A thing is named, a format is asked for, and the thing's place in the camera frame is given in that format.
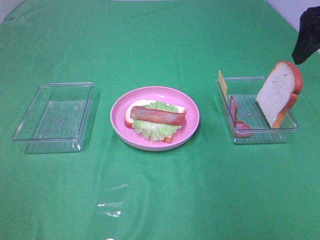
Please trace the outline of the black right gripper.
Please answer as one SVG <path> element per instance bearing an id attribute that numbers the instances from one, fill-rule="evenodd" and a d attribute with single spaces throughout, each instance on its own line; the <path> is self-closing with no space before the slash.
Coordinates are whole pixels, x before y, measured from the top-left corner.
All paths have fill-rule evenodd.
<path id="1" fill-rule="evenodd" d="M 298 38 L 292 52 L 296 65 L 304 63 L 320 49 L 320 7 L 309 7 L 300 16 Z"/>

